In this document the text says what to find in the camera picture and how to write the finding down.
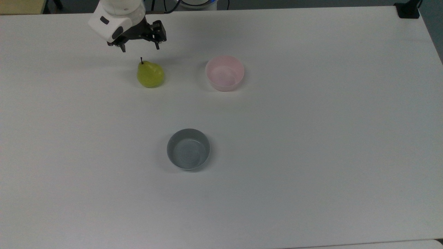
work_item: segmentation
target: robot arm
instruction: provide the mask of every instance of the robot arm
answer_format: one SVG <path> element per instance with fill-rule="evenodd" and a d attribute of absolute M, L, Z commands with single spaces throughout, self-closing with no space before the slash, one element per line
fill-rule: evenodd
<path fill-rule="evenodd" d="M 144 39 L 159 44 L 166 41 L 162 22 L 151 24 L 146 21 L 146 9 L 142 0 L 100 0 L 89 26 L 105 39 L 109 46 L 120 47 L 126 51 L 129 40 Z"/>

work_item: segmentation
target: pear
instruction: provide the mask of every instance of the pear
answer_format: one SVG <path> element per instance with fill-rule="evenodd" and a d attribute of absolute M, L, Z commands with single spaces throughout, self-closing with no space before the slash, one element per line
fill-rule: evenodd
<path fill-rule="evenodd" d="M 144 61 L 140 57 L 141 62 L 138 66 L 137 79 L 144 87 L 156 87 L 163 82 L 164 72 L 159 65 Z"/>

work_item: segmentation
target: cable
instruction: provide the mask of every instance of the cable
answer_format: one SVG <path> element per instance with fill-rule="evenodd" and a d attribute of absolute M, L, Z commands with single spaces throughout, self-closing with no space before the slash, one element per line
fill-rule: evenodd
<path fill-rule="evenodd" d="M 170 11 L 165 11 L 164 14 L 171 14 L 172 12 L 174 12 L 177 9 L 177 7 L 180 5 L 181 2 L 182 2 L 182 0 L 178 0 L 177 4 L 174 6 L 174 8 L 171 9 Z"/>

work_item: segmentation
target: bowl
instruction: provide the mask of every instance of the bowl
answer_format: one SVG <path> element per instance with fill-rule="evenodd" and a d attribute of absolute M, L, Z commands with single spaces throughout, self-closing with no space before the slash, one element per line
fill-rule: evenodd
<path fill-rule="evenodd" d="M 236 89 L 244 75 L 243 64 L 233 56 L 218 56 L 206 64 L 206 76 L 211 85 L 219 91 Z"/>
<path fill-rule="evenodd" d="M 193 170 L 204 164 L 210 153 L 208 138 L 196 129 L 176 132 L 167 144 L 167 156 L 177 167 Z"/>

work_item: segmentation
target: white robot arm casing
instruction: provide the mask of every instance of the white robot arm casing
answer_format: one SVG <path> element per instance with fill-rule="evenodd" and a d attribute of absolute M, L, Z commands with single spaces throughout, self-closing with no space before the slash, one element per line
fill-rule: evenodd
<path fill-rule="evenodd" d="M 107 42 L 140 23 L 146 9 L 142 0 L 100 0 L 89 26 Z"/>
<path fill-rule="evenodd" d="M 100 0 L 103 9 L 111 15 L 123 16 L 135 11 L 142 0 Z"/>

